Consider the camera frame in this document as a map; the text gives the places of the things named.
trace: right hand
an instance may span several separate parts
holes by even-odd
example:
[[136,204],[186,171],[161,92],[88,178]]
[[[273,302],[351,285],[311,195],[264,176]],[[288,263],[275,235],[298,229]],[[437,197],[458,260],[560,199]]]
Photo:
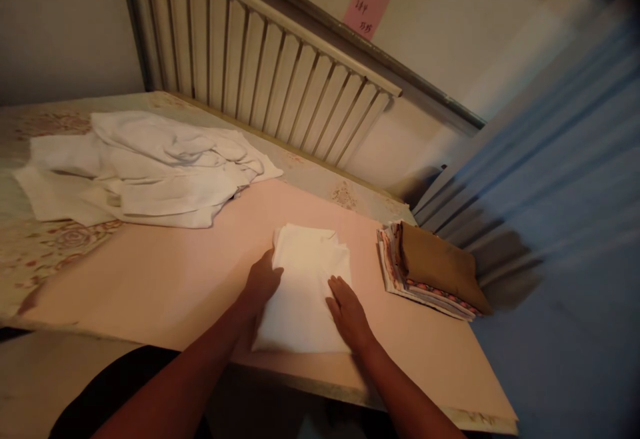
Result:
[[340,276],[331,276],[329,287],[334,297],[328,297],[326,300],[333,322],[347,346],[361,356],[365,350],[377,343],[367,322],[365,310],[358,296]]

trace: pink board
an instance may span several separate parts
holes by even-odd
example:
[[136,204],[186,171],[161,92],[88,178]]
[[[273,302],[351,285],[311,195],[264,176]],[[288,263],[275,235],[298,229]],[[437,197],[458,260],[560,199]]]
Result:
[[[380,224],[277,180],[252,185],[210,229],[124,226],[53,277],[24,316],[182,350],[235,300],[274,228],[287,222],[337,231],[351,250],[353,288],[376,337],[436,404],[515,419],[466,322],[385,292]],[[367,389],[348,354],[251,354],[250,340],[248,330],[235,362]]]

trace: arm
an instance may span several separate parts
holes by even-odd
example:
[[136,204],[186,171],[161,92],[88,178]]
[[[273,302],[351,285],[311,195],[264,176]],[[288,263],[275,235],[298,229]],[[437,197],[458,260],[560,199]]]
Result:
[[402,372],[375,339],[365,311],[349,285],[341,277],[332,276],[329,286],[335,298],[327,298],[327,305],[335,325],[361,358],[400,437],[464,439],[462,432]]
[[280,285],[273,250],[251,267],[247,285],[220,319],[146,383],[98,431],[105,438],[192,438],[241,332]]

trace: white wall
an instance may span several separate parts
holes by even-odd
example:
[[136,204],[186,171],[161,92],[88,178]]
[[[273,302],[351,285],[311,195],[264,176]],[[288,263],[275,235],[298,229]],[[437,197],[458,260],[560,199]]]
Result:
[[126,0],[0,0],[0,105],[140,91]]
[[[342,20],[350,0],[310,1]],[[600,7],[594,0],[390,0],[372,42],[489,120]],[[406,197],[472,134],[404,88],[347,170]]]
[[[310,0],[342,20],[350,0]],[[485,119],[570,42],[592,0],[390,0],[372,43]]]

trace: table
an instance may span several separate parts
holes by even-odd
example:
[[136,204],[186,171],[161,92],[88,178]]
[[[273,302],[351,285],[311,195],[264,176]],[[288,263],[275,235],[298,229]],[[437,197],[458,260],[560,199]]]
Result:
[[[29,301],[29,294],[49,275],[93,250],[121,226],[119,221],[91,228],[71,221],[37,222],[26,197],[10,173],[11,169],[28,159],[28,138],[46,134],[85,133],[90,129],[90,113],[131,109],[152,111],[194,125],[249,131],[251,134],[245,134],[249,142],[284,170],[282,181],[380,222],[403,219],[415,224],[408,206],[385,191],[179,95],[154,92],[4,108],[0,109],[0,194],[3,195],[0,210],[0,229],[3,231],[0,241],[0,320],[4,324],[31,329],[45,327],[44,324],[29,323],[16,316],[20,306]],[[73,325],[56,329],[76,332]],[[365,396],[358,390],[337,388],[325,382],[287,374],[276,376],[275,380],[280,383],[300,390],[354,404],[381,407],[378,399]],[[486,417],[451,408],[443,410],[461,428],[510,433],[517,431],[515,421],[511,419]]]

